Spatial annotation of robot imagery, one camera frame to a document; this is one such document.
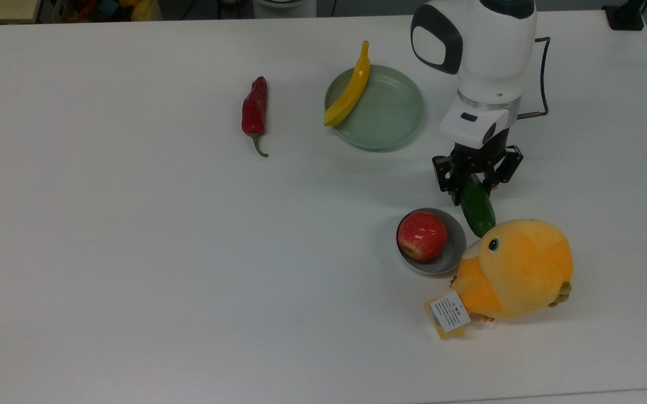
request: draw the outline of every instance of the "red chili pepper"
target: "red chili pepper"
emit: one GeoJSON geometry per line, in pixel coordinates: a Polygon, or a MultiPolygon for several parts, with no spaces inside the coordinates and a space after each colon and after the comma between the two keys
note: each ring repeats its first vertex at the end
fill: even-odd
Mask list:
{"type": "Polygon", "coordinates": [[[261,156],[268,155],[259,149],[259,138],[266,131],[266,107],[268,103],[269,87],[266,79],[259,77],[251,84],[251,92],[244,100],[243,118],[241,129],[254,140],[254,147],[261,156]]]}

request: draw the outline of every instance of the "chili pepper stem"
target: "chili pepper stem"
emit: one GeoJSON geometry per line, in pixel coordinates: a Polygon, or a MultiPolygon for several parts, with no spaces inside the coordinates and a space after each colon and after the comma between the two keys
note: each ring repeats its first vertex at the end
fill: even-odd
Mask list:
{"type": "Polygon", "coordinates": [[[261,135],[259,135],[259,134],[257,134],[257,133],[252,133],[252,134],[251,134],[251,138],[254,140],[254,147],[256,148],[256,151],[257,151],[259,154],[261,154],[261,156],[262,156],[262,157],[267,158],[267,157],[268,157],[268,155],[267,155],[266,153],[263,153],[263,152],[261,151],[261,149],[259,148],[259,138],[260,138],[260,137],[261,137],[261,135]]]}

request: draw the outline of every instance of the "banana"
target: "banana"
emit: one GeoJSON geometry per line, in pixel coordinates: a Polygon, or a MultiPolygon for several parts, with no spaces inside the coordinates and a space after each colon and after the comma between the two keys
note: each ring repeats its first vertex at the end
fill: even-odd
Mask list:
{"type": "Polygon", "coordinates": [[[351,80],[346,85],[346,90],[343,91],[343,94],[326,110],[323,125],[339,125],[354,110],[356,103],[361,99],[361,94],[366,89],[366,83],[370,75],[368,48],[369,42],[364,41],[361,48],[361,57],[359,57],[359,61],[356,62],[356,67],[354,67],[354,74],[352,74],[351,80]]]}

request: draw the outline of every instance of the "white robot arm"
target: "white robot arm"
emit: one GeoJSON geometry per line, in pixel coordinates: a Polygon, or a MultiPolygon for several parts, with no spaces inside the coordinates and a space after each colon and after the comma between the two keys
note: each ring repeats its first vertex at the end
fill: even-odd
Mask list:
{"type": "Polygon", "coordinates": [[[416,10],[418,59],[459,76],[443,136],[480,149],[516,120],[535,41],[533,0],[432,0],[416,10]]]}

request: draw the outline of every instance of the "white tag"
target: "white tag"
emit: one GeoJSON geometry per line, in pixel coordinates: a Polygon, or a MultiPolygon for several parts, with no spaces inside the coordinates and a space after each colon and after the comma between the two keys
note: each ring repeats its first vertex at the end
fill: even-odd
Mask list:
{"type": "Polygon", "coordinates": [[[470,322],[470,316],[460,301],[457,292],[453,291],[430,304],[435,322],[445,332],[451,332],[470,322]]]}
{"type": "Polygon", "coordinates": [[[478,319],[478,324],[486,327],[487,329],[492,329],[493,327],[495,327],[495,319],[488,317],[487,315],[483,315],[481,319],[478,319]]]}

